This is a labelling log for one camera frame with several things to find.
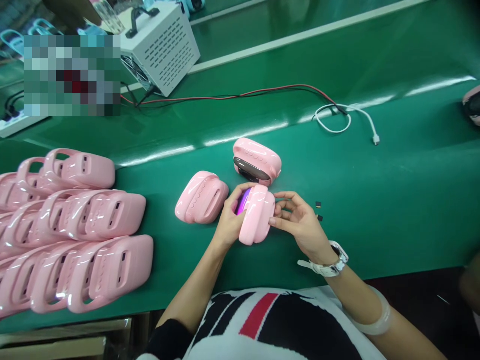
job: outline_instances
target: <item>watch strap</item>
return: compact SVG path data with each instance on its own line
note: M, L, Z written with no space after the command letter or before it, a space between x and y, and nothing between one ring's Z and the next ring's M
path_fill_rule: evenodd
M319 265L311 261L298 260L297 264L301 267L311 269L314 273L322 275L325 278L339 276L349 261L349 256L337 242L330 241L330 245L338 255L338 261L336 263L332 265Z

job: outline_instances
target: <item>black handle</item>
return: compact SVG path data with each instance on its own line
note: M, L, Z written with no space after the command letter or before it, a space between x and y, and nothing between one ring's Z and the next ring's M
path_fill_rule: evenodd
M160 14L160 10L158 10L156 7L152 8L150 11L145 10L143 6L134 8L131 11L131 29L125 35L127 39L133 39L135 35L139 33L137 29L137 19L139 18L141 13L147 14L151 18L154 18L158 14Z

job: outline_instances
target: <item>bangle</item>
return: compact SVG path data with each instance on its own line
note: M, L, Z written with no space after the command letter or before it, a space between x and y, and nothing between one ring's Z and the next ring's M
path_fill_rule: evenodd
M385 298L385 296L383 296L383 294L380 291L378 291L376 288L372 286L370 286L370 289L372 289L373 292L375 292L378 298L380 299L380 302L381 302L380 319L373 324L363 325L353 320L352 317L346 312L345 312L345 315L347 316L347 318L350 319L351 323L362 333L366 335L373 335L373 336L383 335L390 329L390 326L392 324L392 308L390 307L390 304Z

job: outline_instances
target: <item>purple component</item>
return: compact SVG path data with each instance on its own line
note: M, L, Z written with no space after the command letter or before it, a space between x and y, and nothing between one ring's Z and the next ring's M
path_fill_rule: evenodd
M245 205L247 204L247 200L249 199L250 191L252 191L252 188L249 188L241 195L240 199L238 200L238 206L236 207L235 215L240 215L244 212Z

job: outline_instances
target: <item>hand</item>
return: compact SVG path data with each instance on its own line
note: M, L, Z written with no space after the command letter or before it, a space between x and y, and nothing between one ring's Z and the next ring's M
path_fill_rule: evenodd
M275 206L275 217L269 224L295 237L300 250L318 265L332 265L339 260L330 246L314 210L294 191L274 194L279 201Z
M244 211L237 216L235 215L235 210L239 204L240 196L256 185L258 184L254 182L247 182L238 185L235 190L233 190L230 197L225 200L225 205L221 212L220 221L216 227L212 243L219 244L228 251L234 242L238 240L246 212Z

